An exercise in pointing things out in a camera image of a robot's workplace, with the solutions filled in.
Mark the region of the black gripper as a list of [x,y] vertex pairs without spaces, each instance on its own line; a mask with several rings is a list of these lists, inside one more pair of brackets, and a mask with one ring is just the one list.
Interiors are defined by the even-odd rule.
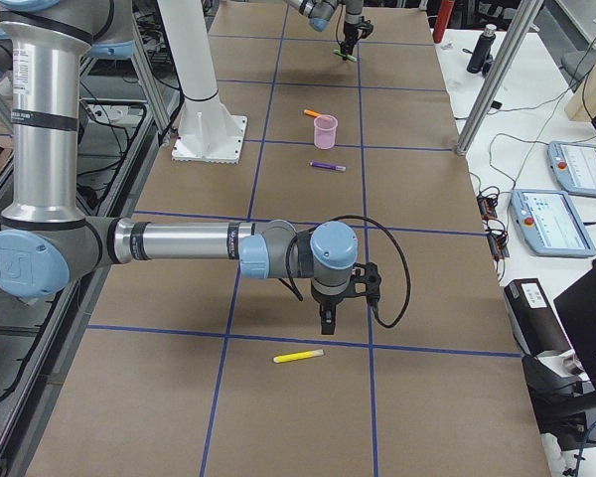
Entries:
[[359,30],[359,23],[344,23],[344,40],[343,43],[340,44],[340,52],[343,56],[347,56],[348,60],[354,61],[354,45],[358,42],[360,38],[360,30]]
[[336,329],[337,306],[346,298],[353,298],[354,291],[351,288],[347,288],[340,293],[330,295],[325,294],[312,286],[311,294],[319,304],[321,334],[334,334]]

